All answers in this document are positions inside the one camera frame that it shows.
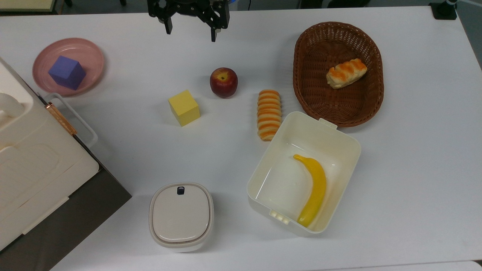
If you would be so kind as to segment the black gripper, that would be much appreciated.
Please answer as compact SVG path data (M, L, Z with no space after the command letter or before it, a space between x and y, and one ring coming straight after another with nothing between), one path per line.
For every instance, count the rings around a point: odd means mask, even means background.
M190 17L198 17L210 27L210 39L215 42L219 29L227 29L229 25L228 0L166 0L163 7L159 0L148 0L148 14L156 17L168 35L172 33L171 17L178 13Z

